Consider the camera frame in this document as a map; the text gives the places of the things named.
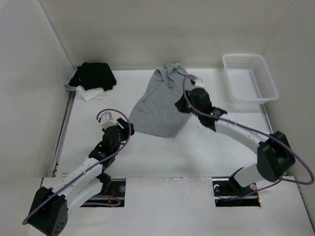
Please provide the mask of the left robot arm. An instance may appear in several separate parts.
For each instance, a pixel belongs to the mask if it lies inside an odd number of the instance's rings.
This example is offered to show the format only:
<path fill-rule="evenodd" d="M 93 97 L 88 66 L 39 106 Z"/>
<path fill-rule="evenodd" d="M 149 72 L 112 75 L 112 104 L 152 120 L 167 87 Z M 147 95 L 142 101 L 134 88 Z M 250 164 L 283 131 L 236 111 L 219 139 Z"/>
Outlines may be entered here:
<path fill-rule="evenodd" d="M 29 224 L 46 236 L 58 236 L 75 208 L 94 195 L 105 196 L 110 192 L 111 177 L 105 170 L 133 134 L 133 124 L 122 118 L 106 127 L 102 140 L 74 172 L 55 186 L 42 186 L 36 191 L 22 224 Z"/>

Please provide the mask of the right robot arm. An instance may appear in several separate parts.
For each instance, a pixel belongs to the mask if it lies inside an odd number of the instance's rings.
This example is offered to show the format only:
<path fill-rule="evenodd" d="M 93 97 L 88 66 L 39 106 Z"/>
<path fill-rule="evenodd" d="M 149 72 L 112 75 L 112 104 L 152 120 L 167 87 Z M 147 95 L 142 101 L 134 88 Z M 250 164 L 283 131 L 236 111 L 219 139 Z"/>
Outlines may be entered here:
<path fill-rule="evenodd" d="M 295 163 L 285 134 L 278 131 L 263 135 L 260 131 L 243 129 L 227 111 L 212 105 L 203 88 L 186 90 L 175 107 L 181 113 L 194 114 L 203 126 L 229 136 L 256 154 L 255 163 L 238 169 L 229 177 L 228 189 L 233 194 L 241 194 L 247 186 L 261 180 L 275 182 Z"/>

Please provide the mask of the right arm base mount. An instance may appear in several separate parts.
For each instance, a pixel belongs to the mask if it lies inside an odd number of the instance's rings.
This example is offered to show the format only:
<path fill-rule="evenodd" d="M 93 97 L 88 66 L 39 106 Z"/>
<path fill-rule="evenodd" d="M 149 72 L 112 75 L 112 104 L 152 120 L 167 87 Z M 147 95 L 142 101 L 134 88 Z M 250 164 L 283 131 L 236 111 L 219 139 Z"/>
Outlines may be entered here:
<path fill-rule="evenodd" d="M 212 179 L 216 207 L 260 207 L 256 183 L 241 186 L 235 180 L 236 172 L 229 177 Z"/>

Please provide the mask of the grey tank top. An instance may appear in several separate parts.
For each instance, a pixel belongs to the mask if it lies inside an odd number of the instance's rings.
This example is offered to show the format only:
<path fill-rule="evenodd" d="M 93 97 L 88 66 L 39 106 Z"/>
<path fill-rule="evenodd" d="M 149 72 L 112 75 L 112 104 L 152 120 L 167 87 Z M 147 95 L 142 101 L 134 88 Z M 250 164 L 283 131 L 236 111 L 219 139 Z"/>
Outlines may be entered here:
<path fill-rule="evenodd" d="M 180 113 L 175 106 L 183 95 L 185 76 L 195 78 L 180 63 L 167 62 L 164 68 L 154 71 L 129 116 L 135 132 L 162 138 L 178 135 L 191 117 Z"/>

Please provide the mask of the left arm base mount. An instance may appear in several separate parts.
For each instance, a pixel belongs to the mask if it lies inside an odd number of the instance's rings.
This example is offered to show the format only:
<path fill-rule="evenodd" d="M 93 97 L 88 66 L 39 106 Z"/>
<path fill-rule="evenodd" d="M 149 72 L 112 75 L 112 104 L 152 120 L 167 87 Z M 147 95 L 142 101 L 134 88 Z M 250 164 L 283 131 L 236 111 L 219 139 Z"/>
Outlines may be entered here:
<path fill-rule="evenodd" d="M 82 207 L 124 207 L 126 179 L 111 178 L 106 173 L 102 173 L 96 178 L 102 183 L 102 189 L 87 200 Z"/>

